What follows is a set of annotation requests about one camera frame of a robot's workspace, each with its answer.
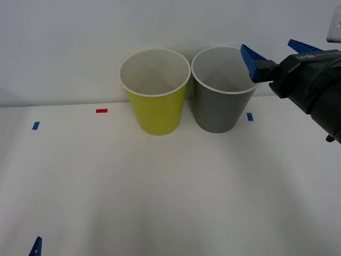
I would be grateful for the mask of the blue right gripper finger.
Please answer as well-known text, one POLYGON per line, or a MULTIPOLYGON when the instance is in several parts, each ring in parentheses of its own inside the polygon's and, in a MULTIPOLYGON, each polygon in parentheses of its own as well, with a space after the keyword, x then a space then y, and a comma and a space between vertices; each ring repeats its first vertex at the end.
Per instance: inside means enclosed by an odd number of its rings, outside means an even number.
POLYGON ((313 54, 313 53, 322 52, 322 50, 317 47, 308 45, 306 43, 303 43, 294 39, 289 40, 288 46, 292 48, 298 54, 313 54))
POLYGON ((273 81, 280 72, 280 65, 259 55, 242 44, 240 53, 254 83, 273 81))

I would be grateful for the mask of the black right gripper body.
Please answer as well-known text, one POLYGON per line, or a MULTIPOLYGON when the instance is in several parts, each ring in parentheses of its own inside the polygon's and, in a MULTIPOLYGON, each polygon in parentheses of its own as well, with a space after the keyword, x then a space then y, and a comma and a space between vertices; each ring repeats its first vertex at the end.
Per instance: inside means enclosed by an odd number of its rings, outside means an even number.
POLYGON ((339 82, 340 51, 330 50, 288 56, 269 86, 279 98, 310 114, 317 100, 339 82))

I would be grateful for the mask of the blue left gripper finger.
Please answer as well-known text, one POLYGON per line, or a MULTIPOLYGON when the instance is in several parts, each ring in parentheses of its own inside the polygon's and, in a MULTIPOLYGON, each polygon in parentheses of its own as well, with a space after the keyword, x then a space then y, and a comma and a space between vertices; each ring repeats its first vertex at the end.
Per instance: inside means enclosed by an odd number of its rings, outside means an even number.
POLYGON ((29 256, 41 256, 42 253, 42 238, 38 236, 34 242, 33 247, 29 252, 29 256))

